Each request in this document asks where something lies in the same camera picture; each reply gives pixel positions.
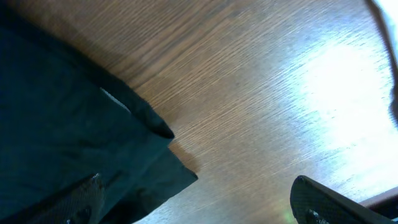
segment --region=black object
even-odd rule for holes
[[[294,181],[290,205],[298,224],[395,223],[306,176]]]
[[[104,203],[100,175],[91,175],[49,198],[2,220],[0,224],[96,224]]]
[[[398,222],[398,195],[393,195],[386,200],[368,207],[370,210]]]
[[[124,82],[0,1],[0,220],[99,173],[98,220],[137,221],[197,180],[173,138]]]

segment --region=dark green fabric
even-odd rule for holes
[[[0,219],[100,173],[103,222],[131,223],[197,179],[144,100],[2,4],[0,54]]]

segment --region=wood grain surface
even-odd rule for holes
[[[398,186],[392,67],[364,0],[13,5],[174,130],[171,150],[200,180],[140,224],[295,223],[300,174],[357,202]]]

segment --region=wooden table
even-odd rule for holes
[[[295,223],[307,175],[398,185],[387,47],[363,0],[35,0],[16,6],[125,80],[200,180],[139,223]]]

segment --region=dark cloth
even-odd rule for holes
[[[132,223],[197,180],[143,99],[1,3],[0,54],[0,219],[100,173],[102,222]]]

